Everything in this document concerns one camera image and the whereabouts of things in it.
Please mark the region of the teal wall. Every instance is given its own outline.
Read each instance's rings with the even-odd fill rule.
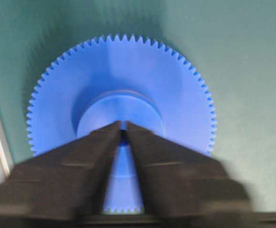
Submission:
[[[149,36],[181,52],[217,107],[213,156],[276,211],[276,1],[0,0],[0,117],[15,163],[30,158],[26,113],[44,69],[109,33]]]

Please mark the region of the blue plastic gear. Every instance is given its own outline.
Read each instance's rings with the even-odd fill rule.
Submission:
[[[63,53],[38,80],[27,114],[34,156],[116,120],[210,155],[216,131],[211,93],[190,62],[157,41],[94,38]],[[143,208],[131,153],[120,146],[104,211]]]

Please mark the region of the spur gear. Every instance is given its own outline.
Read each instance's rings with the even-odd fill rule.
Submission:
[[[34,156],[128,120],[210,155],[216,130],[211,93],[190,62],[157,41],[107,36],[63,53],[38,80],[27,114]],[[104,211],[143,208],[126,145],[113,165]]]

